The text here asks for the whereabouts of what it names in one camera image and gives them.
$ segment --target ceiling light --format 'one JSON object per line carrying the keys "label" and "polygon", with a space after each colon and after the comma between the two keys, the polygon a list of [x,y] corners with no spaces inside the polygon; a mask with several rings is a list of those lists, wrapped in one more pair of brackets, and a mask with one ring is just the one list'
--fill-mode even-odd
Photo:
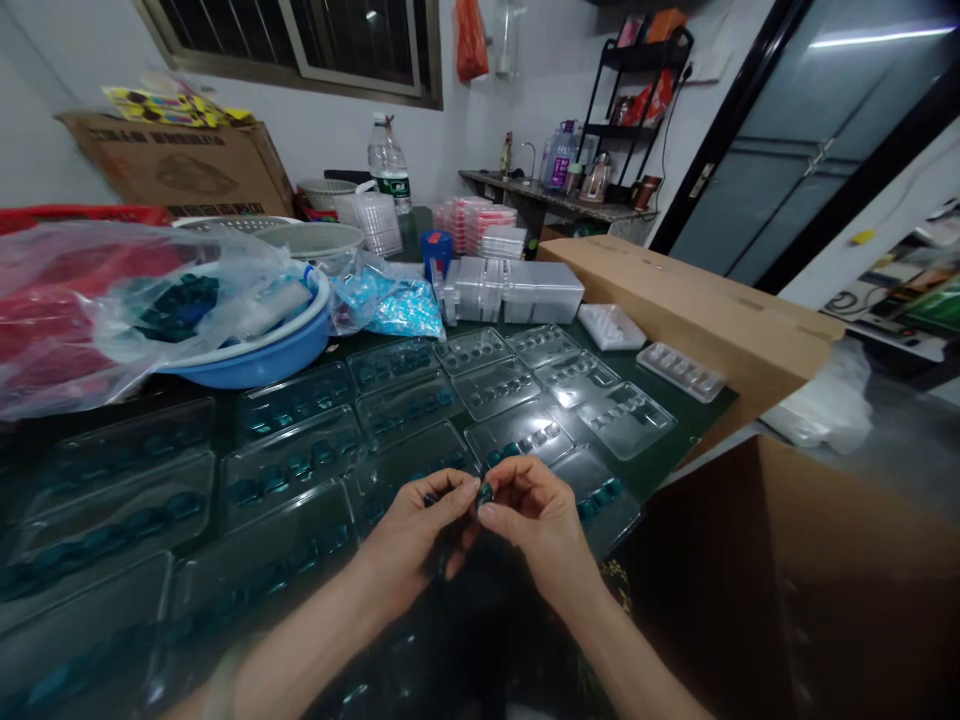
{"label": "ceiling light", "polygon": [[915,32],[892,33],[890,35],[867,35],[859,38],[843,38],[840,40],[823,40],[810,45],[810,47],[841,47],[843,45],[868,45],[876,42],[888,42],[890,40],[909,40],[918,37],[935,37],[937,35],[947,35],[956,28],[934,28],[933,30],[917,30]]}

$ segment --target water bottle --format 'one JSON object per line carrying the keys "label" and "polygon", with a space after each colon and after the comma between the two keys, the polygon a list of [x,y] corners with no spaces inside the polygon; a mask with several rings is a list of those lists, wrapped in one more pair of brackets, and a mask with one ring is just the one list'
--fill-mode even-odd
{"label": "water bottle", "polygon": [[397,215],[407,215],[413,208],[410,201],[410,176],[403,150],[393,135],[390,121],[384,113],[373,114],[373,132],[367,144],[370,174],[376,179],[380,192],[393,197]]}

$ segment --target faucet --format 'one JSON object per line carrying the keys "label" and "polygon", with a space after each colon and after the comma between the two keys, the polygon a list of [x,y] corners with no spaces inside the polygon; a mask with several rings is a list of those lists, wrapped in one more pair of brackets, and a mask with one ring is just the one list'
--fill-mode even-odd
{"label": "faucet", "polygon": [[537,148],[534,147],[533,143],[521,143],[520,147],[529,145],[530,149],[533,150],[533,165],[530,166],[530,175],[523,180],[524,185],[530,185],[533,182],[533,178],[536,177],[537,170]]}

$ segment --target window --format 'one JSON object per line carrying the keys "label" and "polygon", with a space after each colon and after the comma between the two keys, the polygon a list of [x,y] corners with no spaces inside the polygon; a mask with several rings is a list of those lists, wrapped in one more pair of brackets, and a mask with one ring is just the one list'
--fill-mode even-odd
{"label": "window", "polygon": [[442,109],[438,0],[134,0],[171,68]]}

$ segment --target red plastic bag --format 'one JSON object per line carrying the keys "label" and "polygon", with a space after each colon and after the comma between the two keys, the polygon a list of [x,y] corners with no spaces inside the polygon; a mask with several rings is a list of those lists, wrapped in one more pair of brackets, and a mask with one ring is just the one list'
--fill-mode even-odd
{"label": "red plastic bag", "polygon": [[460,27],[457,74],[460,82],[470,82],[490,72],[487,39],[483,32],[483,18],[480,16],[477,0],[457,0],[457,24]]}

